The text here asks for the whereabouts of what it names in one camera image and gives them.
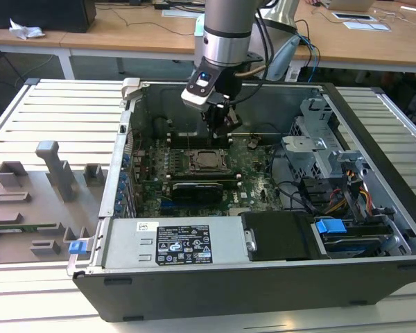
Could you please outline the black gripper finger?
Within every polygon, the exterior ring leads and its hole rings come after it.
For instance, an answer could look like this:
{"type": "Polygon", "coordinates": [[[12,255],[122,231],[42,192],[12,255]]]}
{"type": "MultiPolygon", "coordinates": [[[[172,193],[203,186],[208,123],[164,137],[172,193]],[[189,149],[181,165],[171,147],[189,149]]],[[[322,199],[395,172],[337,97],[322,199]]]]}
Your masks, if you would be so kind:
{"type": "Polygon", "coordinates": [[[217,136],[216,131],[222,126],[224,122],[225,106],[220,103],[210,105],[207,112],[207,127],[209,129],[209,136],[214,138],[217,136]]]}
{"type": "Polygon", "coordinates": [[[233,130],[237,129],[242,125],[242,119],[239,114],[236,113],[234,107],[229,106],[228,111],[223,117],[223,122],[221,126],[221,135],[227,135],[233,130]]]}

